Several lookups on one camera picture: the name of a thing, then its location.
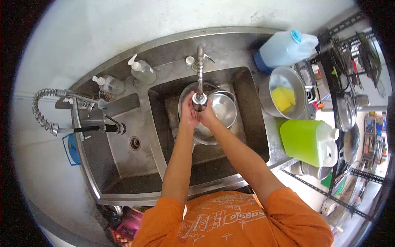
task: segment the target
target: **stainless steel sink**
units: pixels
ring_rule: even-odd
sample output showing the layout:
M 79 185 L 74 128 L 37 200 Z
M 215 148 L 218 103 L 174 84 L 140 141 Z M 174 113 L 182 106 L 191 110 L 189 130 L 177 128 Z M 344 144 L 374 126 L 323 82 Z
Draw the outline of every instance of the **stainless steel sink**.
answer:
M 173 152 L 179 126 L 178 101 L 182 90 L 197 80 L 189 76 L 149 89 L 148 96 L 160 146 L 166 163 Z M 204 80 L 236 96 L 237 119 L 231 131 L 254 151 L 269 160 L 261 106 L 251 73 L 246 67 L 204 73 Z M 219 145 L 196 145 L 192 154 L 190 185 L 199 185 L 237 174 Z
M 197 81 L 196 72 L 185 63 L 200 43 L 215 61 L 204 65 L 203 79 L 236 97 L 237 119 L 231 131 L 272 170 L 283 169 L 297 160 L 288 157 L 278 129 L 284 119 L 270 116 L 261 107 L 258 88 L 269 77 L 258 72 L 253 54 L 276 30 L 251 27 L 220 27 L 193 30 L 159 38 L 129 49 L 108 60 L 80 79 L 70 89 L 97 95 L 91 78 L 111 75 L 126 83 L 125 92 L 108 105 L 108 110 L 81 110 L 83 126 L 103 124 L 103 115 L 126 125 L 122 136 L 114 133 L 75 135 L 82 169 L 92 195 L 100 204 L 151 206 L 160 197 L 162 179 L 177 136 L 178 100 L 182 90 Z M 141 84 L 130 75 L 128 59 L 134 54 L 156 71 L 153 84 Z M 61 99 L 58 108 L 70 109 Z M 219 145 L 197 145 L 192 155 L 188 198 L 218 190 L 246 186 Z
M 152 156 L 137 94 L 111 102 L 108 110 L 94 110 L 81 116 L 81 124 L 112 124 L 103 115 L 126 125 L 126 133 L 87 133 L 83 142 L 94 180 L 103 194 L 137 194 L 158 192 L 162 180 Z

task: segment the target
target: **orange t-shirt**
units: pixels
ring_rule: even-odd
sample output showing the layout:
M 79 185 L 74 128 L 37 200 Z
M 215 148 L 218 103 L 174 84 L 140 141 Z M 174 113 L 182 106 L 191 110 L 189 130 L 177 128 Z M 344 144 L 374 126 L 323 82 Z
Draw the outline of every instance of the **orange t-shirt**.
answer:
M 187 202 L 161 198 L 144 213 L 139 246 L 331 246 L 324 218 L 290 188 L 272 192 L 261 207 L 253 194 L 220 191 Z

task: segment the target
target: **blue cap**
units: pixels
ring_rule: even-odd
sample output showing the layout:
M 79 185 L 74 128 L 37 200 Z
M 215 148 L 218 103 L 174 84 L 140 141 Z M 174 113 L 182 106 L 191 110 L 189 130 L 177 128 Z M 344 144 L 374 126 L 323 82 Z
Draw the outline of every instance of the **blue cap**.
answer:
M 290 34 L 292 39 L 296 42 L 296 43 L 302 43 L 302 33 L 299 32 L 298 30 L 290 30 Z

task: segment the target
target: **faucet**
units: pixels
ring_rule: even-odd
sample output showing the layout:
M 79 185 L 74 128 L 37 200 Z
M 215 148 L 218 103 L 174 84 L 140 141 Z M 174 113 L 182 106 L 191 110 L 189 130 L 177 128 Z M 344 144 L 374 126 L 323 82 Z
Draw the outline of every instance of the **faucet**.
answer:
M 44 118 L 44 115 L 40 112 L 38 108 L 38 101 L 44 96 L 68 96 L 73 99 L 73 114 L 75 117 L 75 125 L 76 128 L 60 128 L 58 123 L 48 122 L 48 119 Z M 104 117 L 108 118 L 109 120 L 113 121 L 115 124 L 104 124 L 98 126 L 87 126 L 82 127 L 81 121 L 79 118 L 79 109 L 78 109 L 78 99 L 84 100 L 87 102 L 95 103 L 99 109 L 108 109 L 106 107 L 107 102 L 103 99 L 94 100 L 87 97 L 84 97 L 76 92 L 66 90 L 66 89 L 42 89 L 38 91 L 33 97 L 33 104 L 32 110 L 34 114 L 34 118 L 43 127 L 45 130 L 49 130 L 52 135 L 57 136 L 58 133 L 79 133 L 81 141 L 85 141 L 90 136 L 85 137 L 85 131 L 96 130 L 101 132 L 114 132 L 116 134 L 123 135 L 126 132 L 126 126 L 123 123 L 118 123 L 111 117 L 104 115 Z
M 204 54 L 203 44 L 199 44 L 197 47 L 196 59 L 194 61 L 194 65 L 197 67 L 197 92 L 192 96 L 192 105 L 195 111 L 204 111 L 207 107 L 207 95 L 203 93 L 203 64 L 205 57 L 213 61 L 209 56 Z

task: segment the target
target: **person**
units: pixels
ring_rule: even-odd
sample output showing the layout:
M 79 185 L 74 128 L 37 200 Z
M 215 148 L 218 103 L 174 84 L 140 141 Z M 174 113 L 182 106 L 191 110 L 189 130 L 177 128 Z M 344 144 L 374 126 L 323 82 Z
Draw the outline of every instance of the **person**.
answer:
M 133 246 L 331 246 L 333 235 L 324 218 L 285 187 L 264 160 L 217 119 L 211 100 L 197 120 L 193 93 L 182 104 L 161 197 L 144 213 Z M 220 191 L 186 201 L 192 139 L 199 121 L 210 129 L 255 194 Z

